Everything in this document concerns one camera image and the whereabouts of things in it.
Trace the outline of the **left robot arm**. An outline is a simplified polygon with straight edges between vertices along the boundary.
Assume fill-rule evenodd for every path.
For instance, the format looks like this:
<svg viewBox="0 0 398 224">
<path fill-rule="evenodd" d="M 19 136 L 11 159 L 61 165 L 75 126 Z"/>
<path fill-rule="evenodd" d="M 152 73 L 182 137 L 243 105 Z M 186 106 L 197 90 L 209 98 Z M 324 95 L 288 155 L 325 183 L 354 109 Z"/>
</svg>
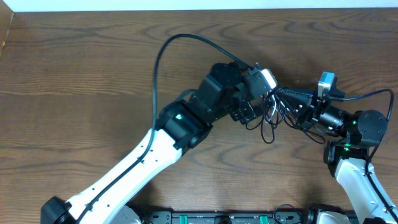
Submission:
<svg viewBox="0 0 398 224">
<path fill-rule="evenodd" d="M 184 91 L 160 113 L 144 139 L 107 174 L 67 201 L 52 197 L 41 223 L 111 223 L 151 179 L 204 140 L 218 119 L 248 123 L 261 106 L 251 100 L 270 94 L 277 81 L 255 65 L 244 73 L 234 63 L 217 63 L 196 90 Z"/>
</svg>

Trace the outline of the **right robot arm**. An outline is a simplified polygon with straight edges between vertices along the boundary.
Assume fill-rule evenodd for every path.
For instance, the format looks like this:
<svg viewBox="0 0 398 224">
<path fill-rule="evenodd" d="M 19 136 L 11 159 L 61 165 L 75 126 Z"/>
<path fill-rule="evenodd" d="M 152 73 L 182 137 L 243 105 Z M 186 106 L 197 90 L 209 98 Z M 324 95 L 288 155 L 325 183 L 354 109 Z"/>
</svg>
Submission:
<svg viewBox="0 0 398 224">
<path fill-rule="evenodd" d="M 387 131 L 394 104 L 390 94 L 387 114 L 377 110 L 349 113 L 333 106 L 348 101 L 335 87 L 327 90 L 281 88 L 275 96 L 294 116 L 294 127 L 308 132 L 316 124 L 334 136 L 324 150 L 323 161 L 330 174 L 344 188 L 361 223 L 397 223 L 397 208 L 378 181 L 371 161 Z"/>
</svg>

